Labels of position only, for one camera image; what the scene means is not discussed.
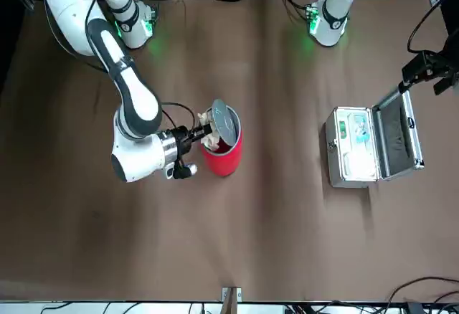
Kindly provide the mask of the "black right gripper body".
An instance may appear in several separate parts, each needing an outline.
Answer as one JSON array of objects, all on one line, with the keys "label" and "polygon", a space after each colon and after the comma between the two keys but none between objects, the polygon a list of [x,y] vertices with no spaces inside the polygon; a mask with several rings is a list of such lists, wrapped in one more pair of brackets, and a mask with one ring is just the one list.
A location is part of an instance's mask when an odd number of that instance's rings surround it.
[{"label": "black right gripper body", "polygon": [[172,129],[172,135],[176,141],[177,156],[182,157],[191,150],[194,138],[194,131],[189,130],[186,126],[181,125]]}]

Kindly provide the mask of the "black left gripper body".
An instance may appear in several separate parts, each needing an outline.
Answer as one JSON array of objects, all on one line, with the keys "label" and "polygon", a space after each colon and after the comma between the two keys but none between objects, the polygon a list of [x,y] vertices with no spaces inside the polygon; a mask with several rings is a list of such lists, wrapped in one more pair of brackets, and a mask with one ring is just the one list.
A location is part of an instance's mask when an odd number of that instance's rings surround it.
[{"label": "black left gripper body", "polygon": [[458,90],[458,41],[446,42],[443,48],[443,56],[448,61],[453,73],[452,87],[454,90]]}]

